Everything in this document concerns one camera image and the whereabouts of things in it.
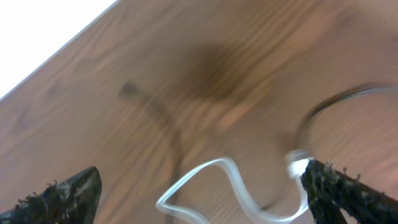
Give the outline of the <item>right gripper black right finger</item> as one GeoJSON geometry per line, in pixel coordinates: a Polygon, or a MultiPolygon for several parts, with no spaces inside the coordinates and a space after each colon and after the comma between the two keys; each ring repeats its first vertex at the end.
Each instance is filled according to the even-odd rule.
{"type": "Polygon", "coordinates": [[[360,176],[352,179],[311,159],[300,179],[316,224],[346,223],[342,210],[358,223],[397,223],[397,200],[364,185],[360,176]]]}

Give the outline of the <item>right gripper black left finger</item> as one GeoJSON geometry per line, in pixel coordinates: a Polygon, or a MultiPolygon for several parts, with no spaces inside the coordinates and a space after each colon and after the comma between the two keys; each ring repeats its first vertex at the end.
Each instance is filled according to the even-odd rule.
{"type": "Polygon", "coordinates": [[[19,199],[1,224],[93,224],[102,193],[99,170],[89,167],[41,193],[19,199]]]}

